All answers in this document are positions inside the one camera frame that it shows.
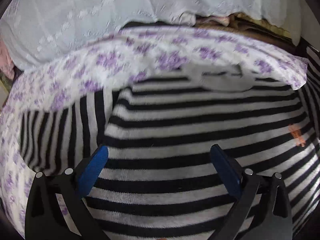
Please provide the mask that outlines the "black white striped sweater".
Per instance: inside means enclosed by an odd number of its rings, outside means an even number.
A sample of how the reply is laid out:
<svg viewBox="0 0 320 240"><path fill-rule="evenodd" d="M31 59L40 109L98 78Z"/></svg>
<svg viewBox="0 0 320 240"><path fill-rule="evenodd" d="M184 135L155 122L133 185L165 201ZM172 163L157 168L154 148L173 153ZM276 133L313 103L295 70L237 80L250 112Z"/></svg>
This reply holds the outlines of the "black white striped sweater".
<svg viewBox="0 0 320 240"><path fill-rule="evenodd" d="M318 111L312 84L295 92L242 68L185 67L24 113L21 155L55 176L105 145L82 200L108 239L210 239L236 201L211 162L217 144L242 168L282 175L294 235L319 203Z"/></svg>

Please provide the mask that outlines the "pink floral cloth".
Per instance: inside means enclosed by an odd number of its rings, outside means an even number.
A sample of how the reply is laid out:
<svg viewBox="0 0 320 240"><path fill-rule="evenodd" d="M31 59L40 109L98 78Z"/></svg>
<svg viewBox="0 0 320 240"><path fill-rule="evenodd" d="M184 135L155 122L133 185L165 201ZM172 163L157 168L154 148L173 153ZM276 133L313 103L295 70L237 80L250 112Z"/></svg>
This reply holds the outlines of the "pink floral cloth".
<svg viewBox="0 0 320 240"><path fill-rule="evenodd" d="M14 63L9 55L7 47L2 39L0 39L0 69L4 75L10 80L14 79Z"/></svg>

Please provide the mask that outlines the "brown folded blanket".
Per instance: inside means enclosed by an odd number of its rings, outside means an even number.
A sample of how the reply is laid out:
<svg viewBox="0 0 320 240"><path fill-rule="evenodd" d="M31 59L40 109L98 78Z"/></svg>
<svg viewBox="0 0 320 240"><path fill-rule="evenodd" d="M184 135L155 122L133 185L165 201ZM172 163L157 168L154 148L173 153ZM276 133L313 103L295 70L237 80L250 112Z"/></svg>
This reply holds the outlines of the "brown folded blanket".
<svg viewBox="0 0 320 240"><path fill-rule="evenodd" d="M215 29L240 34L268 44L278 46L291 54L298 54L301 48L294 44L289 31L271 25L266 19L254 20L242 12L226 17L196 17L195 28Z"/></svg>

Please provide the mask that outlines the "purple floral bed quilt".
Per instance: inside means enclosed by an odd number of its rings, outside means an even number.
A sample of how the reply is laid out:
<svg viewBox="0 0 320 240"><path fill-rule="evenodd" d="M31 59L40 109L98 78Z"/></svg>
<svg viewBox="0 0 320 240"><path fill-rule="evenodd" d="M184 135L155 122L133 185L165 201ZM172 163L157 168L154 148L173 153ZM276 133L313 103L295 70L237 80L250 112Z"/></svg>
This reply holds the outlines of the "purple floral bed quilt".
<svg viewBox="0 0 320 240"><path fill-rule="evenodd" d="M239 64L293 89L306 83L307 61L301 57L239 34L183 27L128 28L24 72L1 110L1 200L20 236L34 176L20 156L22 114L59 110L101 87L118 88L186 63Z"/></svg>

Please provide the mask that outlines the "light blue lace cover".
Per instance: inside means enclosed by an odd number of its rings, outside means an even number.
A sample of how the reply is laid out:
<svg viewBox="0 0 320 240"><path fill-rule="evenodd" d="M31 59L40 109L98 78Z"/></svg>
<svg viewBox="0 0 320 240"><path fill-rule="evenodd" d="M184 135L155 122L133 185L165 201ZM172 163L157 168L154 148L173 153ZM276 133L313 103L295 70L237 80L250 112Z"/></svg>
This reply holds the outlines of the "light blue lace cover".
<svg viewBox="0 0 320 240"><path fill-rule="evenodd" d="M1 18L1 37L21 70L40 67L129 22L194 25L196 16L243 12L301 34L299 0L12 0Z"/></svg>

